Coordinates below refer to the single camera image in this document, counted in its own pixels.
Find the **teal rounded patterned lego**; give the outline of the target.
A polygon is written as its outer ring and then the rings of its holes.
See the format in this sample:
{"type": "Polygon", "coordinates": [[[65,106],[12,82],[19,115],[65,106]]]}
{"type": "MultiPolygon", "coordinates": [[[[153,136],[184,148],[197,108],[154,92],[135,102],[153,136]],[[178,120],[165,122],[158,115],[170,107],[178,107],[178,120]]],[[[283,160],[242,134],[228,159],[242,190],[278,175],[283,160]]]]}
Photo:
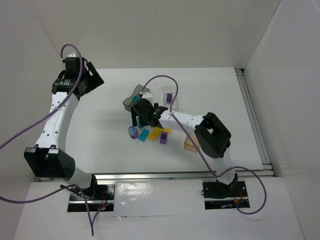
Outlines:
{"type": "Polygon", "coordinates": [[[137,124],[138,128],[140,128],[140,129],[143,128],[143,126],[140,123],[140,117],[138,115],[136,116],[136,124],[137,124]]]}

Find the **yellow long lego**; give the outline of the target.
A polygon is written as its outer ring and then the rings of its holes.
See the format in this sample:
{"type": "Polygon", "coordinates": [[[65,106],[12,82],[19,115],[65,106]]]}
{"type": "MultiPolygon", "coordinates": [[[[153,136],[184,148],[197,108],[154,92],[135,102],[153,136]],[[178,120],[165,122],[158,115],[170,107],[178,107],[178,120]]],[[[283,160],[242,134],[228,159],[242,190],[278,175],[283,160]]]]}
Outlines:
{"type": "Polygon", "coordinates": [[[171,128],[159,128],[159,127],[155,127],[154,128],[156,131],[161,132],[161,133],[171,133],[172,129],[171,128]]]}

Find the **yellow 2x3 lego brick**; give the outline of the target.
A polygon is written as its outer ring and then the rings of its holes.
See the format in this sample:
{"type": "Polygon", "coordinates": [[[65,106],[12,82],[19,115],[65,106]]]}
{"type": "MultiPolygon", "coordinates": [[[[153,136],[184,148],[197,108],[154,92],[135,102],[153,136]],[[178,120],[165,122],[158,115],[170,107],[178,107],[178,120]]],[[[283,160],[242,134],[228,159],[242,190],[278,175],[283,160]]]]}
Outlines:
{"type": "Polygon", "coordinates": [[[154,141],[154,140],[157,139],[160,135],[161,135],[161,132],[160,132],[160,131],[154,130],[152,133],[150,133],[150,134],[148,135],[148,138],[149,138],[151,141],[154,141]]]}

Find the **small teal square lego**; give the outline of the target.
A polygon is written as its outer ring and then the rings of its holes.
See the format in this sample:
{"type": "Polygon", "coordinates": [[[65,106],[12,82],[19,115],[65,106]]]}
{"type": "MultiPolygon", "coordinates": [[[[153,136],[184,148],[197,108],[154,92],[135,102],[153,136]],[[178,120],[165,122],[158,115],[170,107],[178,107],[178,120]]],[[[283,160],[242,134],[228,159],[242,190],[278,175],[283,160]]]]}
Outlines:
{"type": "Polygon", "coordinates": [[[139,99],[140,99],[140,97],[136,95],[136,96],[134,96],[134,97],[132,98],[132,101],[133,101],[134,103],[136,103],[139,99]]]}

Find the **teal 2x4 lego brick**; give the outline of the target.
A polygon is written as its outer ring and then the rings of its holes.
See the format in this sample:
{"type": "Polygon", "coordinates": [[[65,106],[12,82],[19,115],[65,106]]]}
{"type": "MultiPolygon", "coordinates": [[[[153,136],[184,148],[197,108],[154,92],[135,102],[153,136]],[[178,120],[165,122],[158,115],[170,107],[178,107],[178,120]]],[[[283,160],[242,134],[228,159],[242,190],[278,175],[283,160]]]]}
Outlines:
{"type": "Polygon", "coordinates": [[[150,134],[149,130],[143,129],[140,135],[138,136],[138,140],[141,142],[145,142],[149,134],[150,134]]]}

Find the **purple rounded flower lego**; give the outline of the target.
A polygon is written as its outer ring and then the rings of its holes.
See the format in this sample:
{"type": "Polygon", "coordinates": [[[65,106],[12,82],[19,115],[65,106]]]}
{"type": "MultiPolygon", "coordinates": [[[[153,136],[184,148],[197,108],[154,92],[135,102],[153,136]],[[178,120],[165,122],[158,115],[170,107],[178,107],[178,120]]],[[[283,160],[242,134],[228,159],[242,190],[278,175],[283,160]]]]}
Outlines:
{"type": "Polygon", "coordinates": [[[138,136],[139,136],[139,133],[138,133],[138,130],[136,127],[134,126],[130,126],[128,128],[128,132],[129,132],[129,136],[132,138],[132,139],[137,139],[138,136]]]}

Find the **purple long lego brick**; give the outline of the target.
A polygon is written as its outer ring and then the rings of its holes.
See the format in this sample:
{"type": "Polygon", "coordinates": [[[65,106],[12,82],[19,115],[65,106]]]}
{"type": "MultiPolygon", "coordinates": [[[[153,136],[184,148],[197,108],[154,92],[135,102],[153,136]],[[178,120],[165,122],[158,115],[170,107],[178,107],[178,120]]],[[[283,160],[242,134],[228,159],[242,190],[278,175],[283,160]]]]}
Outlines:
{"type": "Polygon", "coordinates": [[[166,103],[171,104],[173,99],[173,94],[172,93],[167,93],[166,95],[166,103]]]}

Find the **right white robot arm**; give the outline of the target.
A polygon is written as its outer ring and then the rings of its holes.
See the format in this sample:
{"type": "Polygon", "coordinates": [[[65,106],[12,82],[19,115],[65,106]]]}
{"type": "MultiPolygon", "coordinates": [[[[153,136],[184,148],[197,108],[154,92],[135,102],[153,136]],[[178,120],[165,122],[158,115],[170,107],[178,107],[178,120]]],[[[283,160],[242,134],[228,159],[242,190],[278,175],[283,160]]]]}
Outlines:
{"type": "Polygon", "coordinates": [[[165,106],[152,104],[142,95],[130,98],[129,104],[133,126],[137,126],[137,117],[142,126],[158,127],[183,131],[188,137],[195,136],[201,155],[213,161],[217,181],[232,188],[238,181],[230,154],[231,133],[212,112],[206,115],[191,115],[170,111],[165,106]]]}

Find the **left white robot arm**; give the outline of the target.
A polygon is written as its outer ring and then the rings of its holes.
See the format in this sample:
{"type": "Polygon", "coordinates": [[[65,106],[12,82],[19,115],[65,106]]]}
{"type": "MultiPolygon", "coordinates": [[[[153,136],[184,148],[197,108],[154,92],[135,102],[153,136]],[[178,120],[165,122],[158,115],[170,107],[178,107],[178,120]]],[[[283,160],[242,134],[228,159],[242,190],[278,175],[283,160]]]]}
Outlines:
{"type": "Polygon", "coordinates": [[[104,81],[91,62],[75,53],[63,63],[65,69],[52,84],[50,117],[34,146],[25,148],[23,155],[36,177],[77,185],[80,189],[75,189],[75,194],[92,199],[98,193],[97,179],[76,167],[75,160],[66,153],[66,138],[80,98],[104,81]]]}

